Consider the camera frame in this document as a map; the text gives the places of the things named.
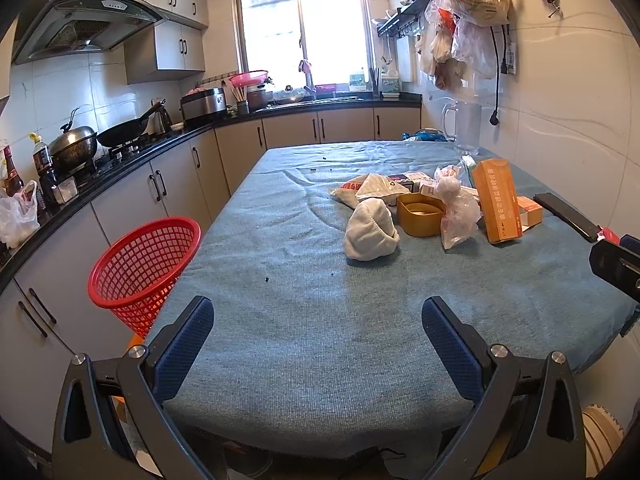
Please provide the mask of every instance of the black shelf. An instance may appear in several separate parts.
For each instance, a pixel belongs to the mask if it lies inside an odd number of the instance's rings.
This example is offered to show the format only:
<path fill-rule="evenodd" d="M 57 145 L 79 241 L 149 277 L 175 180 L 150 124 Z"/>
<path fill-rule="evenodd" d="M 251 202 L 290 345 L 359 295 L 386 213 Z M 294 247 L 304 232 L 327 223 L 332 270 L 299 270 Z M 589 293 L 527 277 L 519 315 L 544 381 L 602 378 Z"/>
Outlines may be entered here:
<path fill-rule="evenodd" d="M 424 12 L 430 1 L 431 0 L 413 0 L 404 9 L 398 7 L 398 12 L 378 27 L 378 37 L 398 37 L 403 27 L 418 21 L 418 17 Z"/>

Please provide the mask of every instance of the black frying pan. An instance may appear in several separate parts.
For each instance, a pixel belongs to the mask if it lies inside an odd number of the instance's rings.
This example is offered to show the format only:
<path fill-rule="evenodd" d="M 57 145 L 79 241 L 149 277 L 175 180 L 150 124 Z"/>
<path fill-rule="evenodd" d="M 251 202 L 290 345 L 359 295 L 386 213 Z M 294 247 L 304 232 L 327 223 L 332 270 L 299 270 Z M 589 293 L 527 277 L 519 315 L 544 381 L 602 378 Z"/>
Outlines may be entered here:
<path fill-rule="evenodd" d="M 142 133 L 144 133 L 146 126 L 149 124 L 149 117 L 155 114 L 160 108 L 164 106 L 165 100 L 158 101 L 149 110 L 147 110 L 139 119 L 133 119 L 126 123 L 118 124 L 113 128 L 103 131 L 98 134 L 98 142 L 105 148 L 115 148 L 125 142 L 137 139 Z"/>

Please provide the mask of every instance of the metal screw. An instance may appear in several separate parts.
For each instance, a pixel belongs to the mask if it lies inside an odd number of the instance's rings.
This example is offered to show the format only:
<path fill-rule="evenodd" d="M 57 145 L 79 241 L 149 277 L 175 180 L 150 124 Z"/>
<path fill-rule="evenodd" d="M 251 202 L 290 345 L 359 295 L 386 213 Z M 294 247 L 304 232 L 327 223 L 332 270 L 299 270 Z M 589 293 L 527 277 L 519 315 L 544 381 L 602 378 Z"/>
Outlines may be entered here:
<path fill-rule="evenodd" d="M 85 359 L 86 359 L 86 355 L 84 355 L 84 354 L 76 354 L 71 358 L 71 364 L 73 364 L 75 366 L 79 366 L 82 363 L 84 363 Z"/>
<path fill-rule="evenodd" d="M 135 345 L 129 349 L 129 357 L 133 357 L 134 359 L 141 358 L 146 352 L 146 346 L 144 345 Z"/>
<path fill-rule="evenodd" d="M 506 346 L 503 345 L 493 345 L 491 347 L 491 353 L 494 355 L 494 357 L 507 357 L 507 355 L 509 354 L 509 351 L 507 350 Z"/>
<path fill-rule="evenodd" d="M 551 354 L 551 358 L 558 363 L 559 365 L 561 365 L 562 363 L 564 363 L 566 361 L 566 357 L 564 357 L 564 354 L 562 352 L 558 352 L 555 351 Z"/>

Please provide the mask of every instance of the range hood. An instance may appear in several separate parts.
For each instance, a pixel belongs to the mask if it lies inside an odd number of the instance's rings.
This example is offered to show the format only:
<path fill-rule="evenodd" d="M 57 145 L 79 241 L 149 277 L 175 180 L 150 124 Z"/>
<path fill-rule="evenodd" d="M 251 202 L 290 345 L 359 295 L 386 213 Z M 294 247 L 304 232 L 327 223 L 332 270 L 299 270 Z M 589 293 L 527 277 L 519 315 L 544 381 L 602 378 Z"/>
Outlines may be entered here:
<path fill-rule="evenodd" d="M 12 60 L 103 52 L 162 19 L 142 0 L 29 0 L 18 17 Z"/>

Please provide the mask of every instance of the mug handle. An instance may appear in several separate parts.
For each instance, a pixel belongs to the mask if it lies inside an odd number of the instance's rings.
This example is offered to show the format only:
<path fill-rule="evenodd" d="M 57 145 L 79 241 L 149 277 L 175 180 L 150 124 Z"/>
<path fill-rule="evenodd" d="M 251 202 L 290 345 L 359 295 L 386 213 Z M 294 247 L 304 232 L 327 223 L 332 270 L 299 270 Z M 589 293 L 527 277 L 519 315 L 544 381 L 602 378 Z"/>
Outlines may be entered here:
<path fill-rule="evenodd" d="M 444 105 L 444 108 L 442 109 L 442 117 L 440 119 L 440 122 L 442 124 L 442 132 L 444 133 L 444 136 L 446 137 L 447 140 L 456 140 L 455 135 L 450 136 L 449 133 L 447 132 L 447 126 L 444 120 L 449 110 L 457 111 L 458 109 L 456 108 L 455 104 L 447 103 Z"/>

